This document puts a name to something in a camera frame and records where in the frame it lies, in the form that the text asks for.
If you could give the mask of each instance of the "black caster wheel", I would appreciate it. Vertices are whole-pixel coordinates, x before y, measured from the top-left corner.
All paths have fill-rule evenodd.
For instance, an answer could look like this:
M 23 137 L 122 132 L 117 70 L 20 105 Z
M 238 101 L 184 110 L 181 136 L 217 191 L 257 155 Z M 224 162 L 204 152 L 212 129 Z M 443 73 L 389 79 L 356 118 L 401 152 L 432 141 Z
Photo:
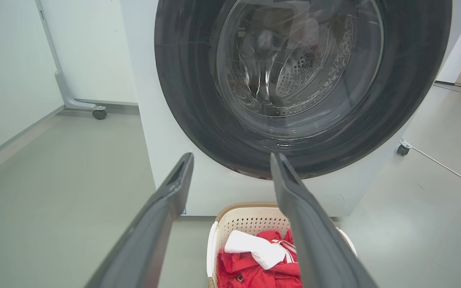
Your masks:
M 106 111 L 104 110 L 94 110 L 92 112 L 92 115 L 97 120 L 103 120 L 106 117 L 106 115 L 108 115 L 108 113 L 106 113 Z
M 399 145 L 399 147 L 397 148 L 397 153 L 401 156 L 407 155 L 408 151 L 410 151 L 410 149 L 406 148 L 403 145 Z

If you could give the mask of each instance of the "front-loading washing machine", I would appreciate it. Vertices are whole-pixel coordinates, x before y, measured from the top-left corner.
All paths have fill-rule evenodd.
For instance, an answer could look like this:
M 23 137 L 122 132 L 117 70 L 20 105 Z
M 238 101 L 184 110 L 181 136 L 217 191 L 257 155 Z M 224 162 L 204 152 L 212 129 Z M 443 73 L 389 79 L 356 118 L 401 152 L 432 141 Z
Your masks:
M 156 186 L 195 158 L 187 215 L 275 201 L 283 153 L 347 216 L 441 64 L 450 0 L 121 0 Z

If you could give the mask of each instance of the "gray floor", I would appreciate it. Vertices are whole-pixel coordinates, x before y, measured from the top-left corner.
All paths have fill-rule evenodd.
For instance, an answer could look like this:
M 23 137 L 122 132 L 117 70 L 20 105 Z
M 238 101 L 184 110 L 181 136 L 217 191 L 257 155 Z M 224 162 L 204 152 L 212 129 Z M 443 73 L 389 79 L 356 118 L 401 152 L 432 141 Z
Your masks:
M 0 287 L 82 287 L 154 190 L 139 116 L 56 117 L 0 166 Z M 461 93 L 433 87 L 404 139 L 461 173 Z M 461 179 L 396 148 L 339 226 L 380 287 L 461 287 Z M 212 222 L 174 223 L 160 287 L 206 285 Z

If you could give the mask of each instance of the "white plastic basket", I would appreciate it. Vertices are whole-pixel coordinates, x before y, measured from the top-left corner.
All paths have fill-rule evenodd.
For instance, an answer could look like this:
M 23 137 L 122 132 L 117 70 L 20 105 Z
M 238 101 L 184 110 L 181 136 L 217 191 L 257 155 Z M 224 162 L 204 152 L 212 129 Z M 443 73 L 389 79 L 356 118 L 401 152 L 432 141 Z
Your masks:
M 207 239 L 208 286 L 210 288 L 218 287 L 216 258 L 233 230 L 251 235 L 256 235 L 261 231 L 277 230 L 284 237 L 290 228 L 289 219 L 280 212 L 277 204 L 274 203 L 241 203 L 223 209 L 212 224 Z M 350 238 L 339 228 L 337 229 L 341 232 L 344 240 L 348 242 L 353 253 L 357 255 Z

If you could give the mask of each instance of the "red garment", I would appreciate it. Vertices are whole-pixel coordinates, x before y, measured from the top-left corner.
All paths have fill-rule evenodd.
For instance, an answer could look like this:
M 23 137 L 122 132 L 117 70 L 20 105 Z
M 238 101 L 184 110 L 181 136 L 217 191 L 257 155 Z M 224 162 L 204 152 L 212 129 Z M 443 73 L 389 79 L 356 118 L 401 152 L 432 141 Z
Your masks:
M 284 248 L 293 247 L 293 236 L 288 230 L 284 239 L 278 231 L 263 231 L 256 235 L 270 242 L 280 243 Z M 270 270 L 264 270 L 252 257 L 251 253 L 225 253 L 221 248 L 218 253 L 216 271 L 218 288 L 301 288 L 300 268 L 296 260 L 296 250 L 289 248 L 294 262 L 284 258 Z

